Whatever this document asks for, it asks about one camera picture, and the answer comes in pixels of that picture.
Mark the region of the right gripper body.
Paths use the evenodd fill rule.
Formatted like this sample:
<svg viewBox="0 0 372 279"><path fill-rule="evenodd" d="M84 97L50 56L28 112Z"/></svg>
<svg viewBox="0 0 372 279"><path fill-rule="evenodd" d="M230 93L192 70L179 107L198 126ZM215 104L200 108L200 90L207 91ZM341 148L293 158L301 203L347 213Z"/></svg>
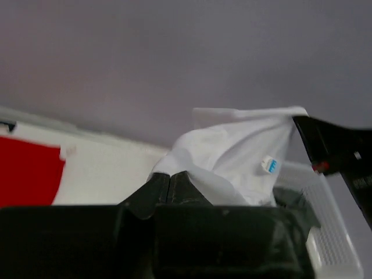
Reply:
<svg viewBox="0 0 372 279"><path fill-rule="evenodd" d="M371 228L371 172L348 171L342 173L342 178Z"/></svg>

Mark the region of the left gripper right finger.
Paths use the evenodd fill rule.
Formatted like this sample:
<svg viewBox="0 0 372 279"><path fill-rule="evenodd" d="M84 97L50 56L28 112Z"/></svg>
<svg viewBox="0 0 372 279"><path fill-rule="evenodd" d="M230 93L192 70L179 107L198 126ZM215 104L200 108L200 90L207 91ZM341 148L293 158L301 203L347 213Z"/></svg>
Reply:
<svg viewBox="0 0 372 279"><path fill-rule="evenodd" d="M211 206L212 204L193 185L188 173L182 171L170 178L169 190L167 193L168 205L197 205Z"/></svg>

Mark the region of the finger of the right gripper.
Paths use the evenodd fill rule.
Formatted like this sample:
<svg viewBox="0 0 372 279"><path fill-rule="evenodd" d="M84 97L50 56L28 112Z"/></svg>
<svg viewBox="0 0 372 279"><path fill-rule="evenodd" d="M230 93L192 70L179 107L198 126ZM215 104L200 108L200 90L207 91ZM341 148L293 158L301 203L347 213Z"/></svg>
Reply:
<svg viewBox="0 0 372 279"><path fill-rule="evenodd" d="M371 129L347 128L310 116L294 116L312 169L325 176L371 171Z"/></svg>

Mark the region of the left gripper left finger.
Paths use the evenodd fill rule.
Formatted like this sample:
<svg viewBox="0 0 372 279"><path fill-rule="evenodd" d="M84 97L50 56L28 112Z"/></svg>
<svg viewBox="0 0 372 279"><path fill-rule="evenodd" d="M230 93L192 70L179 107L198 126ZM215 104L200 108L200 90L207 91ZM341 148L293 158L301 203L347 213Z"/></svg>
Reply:
<svg viewBox="0 0 372 279"><path fill-rule="evenodd" d="M148 181L128 198L118 204L140 220L149 219L158 204L165 204L170 186L170 176L153 173Z"/></svg>

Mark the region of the white t shirt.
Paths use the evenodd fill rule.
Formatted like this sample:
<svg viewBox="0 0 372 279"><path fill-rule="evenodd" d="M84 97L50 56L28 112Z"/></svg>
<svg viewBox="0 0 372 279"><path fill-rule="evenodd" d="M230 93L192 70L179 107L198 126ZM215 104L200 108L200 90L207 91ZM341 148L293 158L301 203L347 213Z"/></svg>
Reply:
<svg viewBox="0 0 372 279"><path fill-rule="evenodd" d="M195 108L195 129L173 144L152 173L186 172L214 205L266 205L294 132L292 118L306 115L300 106Z"/></svg>

